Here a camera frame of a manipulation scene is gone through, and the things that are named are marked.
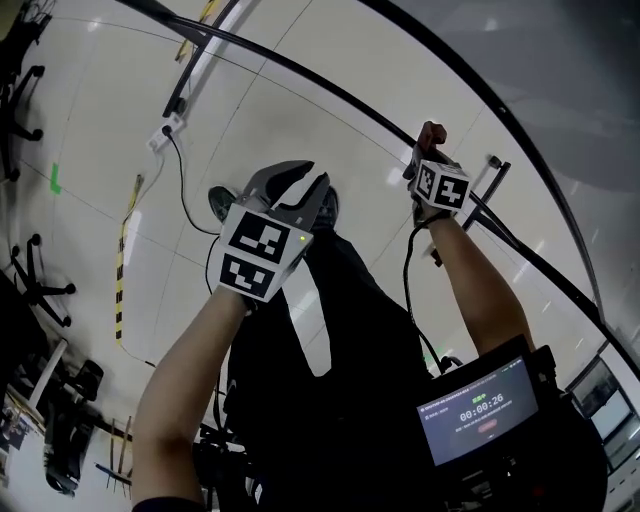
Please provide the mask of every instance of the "digital timer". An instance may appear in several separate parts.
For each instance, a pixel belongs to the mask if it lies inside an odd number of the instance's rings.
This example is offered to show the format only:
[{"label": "digital timer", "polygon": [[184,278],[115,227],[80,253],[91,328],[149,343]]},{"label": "digital timer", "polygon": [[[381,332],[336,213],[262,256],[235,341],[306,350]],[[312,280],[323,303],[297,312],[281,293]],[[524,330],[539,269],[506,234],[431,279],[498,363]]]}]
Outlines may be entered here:
[{"label": "digital timer", "polygon": [[500,402],[502,402],[503,400],[504,397],[502,396],[502,393],[499,393],[496,396],[490,398],[488,402],[482,402],[481,404],[478,404],[473,411],[466,411],[460,414],[460,421],[468,421],[474,416],[482,414],[483,412],[486,412],[492,407],[500,404]]}]

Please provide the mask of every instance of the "hand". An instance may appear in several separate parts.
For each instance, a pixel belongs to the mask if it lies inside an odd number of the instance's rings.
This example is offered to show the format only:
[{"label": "hand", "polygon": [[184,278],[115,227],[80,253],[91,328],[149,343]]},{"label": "hand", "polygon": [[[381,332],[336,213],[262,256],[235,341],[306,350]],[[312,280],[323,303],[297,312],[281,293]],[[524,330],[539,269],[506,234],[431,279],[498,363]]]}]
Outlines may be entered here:
[{"label": "hand", "polygon": [[[422,125],[422,131],[418,136],[418,145],[422,150],[423,154],[427,154],[431,147],[436,146],[436,144],[444,144],[447,140],[447,130],[444,129],[444,126],[441,124],[433,123],[431,121],[427,121]],[[413,190],[414,181],[417,179],[417,176],[409,182],[408,189],[409,191]],[[429,219],[433,217],[436,213],[441,211],[439,208],[434,208],[431,205],[425,203],[418,196],[412,195],[413,203],[413,223],[414,225],[419,224],[423,220]]]},{"label": "hand", "polygon": [[424,154],[427,154],[431,146],[444,144],[447,141],[447,130],[444,126],[427,121],[422,125],[422,131],[418,136],[418,145]]}]

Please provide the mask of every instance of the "shoe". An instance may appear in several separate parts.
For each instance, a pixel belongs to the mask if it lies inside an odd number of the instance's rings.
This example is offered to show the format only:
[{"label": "shoe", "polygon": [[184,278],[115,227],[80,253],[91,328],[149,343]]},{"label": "shoe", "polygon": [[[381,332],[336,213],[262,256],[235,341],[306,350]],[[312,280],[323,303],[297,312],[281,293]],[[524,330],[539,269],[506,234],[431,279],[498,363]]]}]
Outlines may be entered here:
[{"label": "shoe", "polygon": [[209,189],[209,206],[211,206],[213,214],[221,224],[224,224],[224,221],[227,220],[231,205],[235,203],[235,201],[236,196],[234,196],[229,189],[221,185]]},{"label": "shoe", "polygon": [[338,213],[340,211],[340,203],[338,201],[338,193],[333,187],[329,187],[327,194],[322,200],[322,206],[316,216],[316,220],[311,227],[311,232],[322,231],[326,229],[335,229],[338,222]]}]

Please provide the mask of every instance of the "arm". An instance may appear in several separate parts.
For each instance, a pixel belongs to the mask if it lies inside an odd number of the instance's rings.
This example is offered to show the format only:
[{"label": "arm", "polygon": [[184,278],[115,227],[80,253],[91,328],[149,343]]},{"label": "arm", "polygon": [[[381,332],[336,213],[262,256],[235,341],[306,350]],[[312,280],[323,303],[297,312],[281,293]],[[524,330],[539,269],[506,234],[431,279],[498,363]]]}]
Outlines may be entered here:
[{"label": "arm", "polygon": [[429,230],[478,355],[520,334],[533,350],[520,302],[460,224],[454,219],[441,219]]},{"label": "arm", "polygon": [[202,501],[191,447],[245,313],[239,294],[218,287],[151,377],[135,422],[134,504],[163,496]]}]

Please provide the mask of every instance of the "yellow and black tape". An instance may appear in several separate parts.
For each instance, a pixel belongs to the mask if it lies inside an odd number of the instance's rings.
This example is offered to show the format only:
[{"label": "yellow and black tape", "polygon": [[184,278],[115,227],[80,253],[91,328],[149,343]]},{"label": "yellow and black tape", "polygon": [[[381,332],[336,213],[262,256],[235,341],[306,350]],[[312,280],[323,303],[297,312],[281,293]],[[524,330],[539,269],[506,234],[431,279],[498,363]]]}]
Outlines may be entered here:
[{"label": "yellow and black tape", "polygon": [[[207,2],[207,5],[204,6],[204,9],[202,9],[202,12],[200,13],[200,18],[198,21],[200,21],[200,23],[204,23],[207,18],[211,16],[219,3],[220,0],[210,0],[209,2]],[[190,44],[193,43],[189,43],[189,41],[187,41],[186,39],[182,42],[182,44],[180,45],[180,49],[178,50],[178,54],[175,58],[176,62],[182,62],[182,59],[189,51]]]},{"label": "yellow and black tape", "polygon": [[122,296],[123,296],[123,279],[124,279],[124,247],[125,241],[127,238],[127,228],[129,226],[129,217],[131,213],[133,213],[133,209],[136,206],[136,201],[138,200],[138,194],[140,193],[140,189],[142,188],[142,183],[144,182],[144,178],[141,174],[136,176],[136,183],[133,186],[133,193],[131,194],[131,199],[129,200],[129,208],[127,209],[127,215],[125,219],[122,221],[122,225],[120,226],[120,239],[118,240],[118,257],[116,263],[116,343],[124,350],[128,355],[141,361],[149,366],[155,368],[153,363],[149,361],[145,361],[140,359],[132,354],[124,347],[122,344]]}]

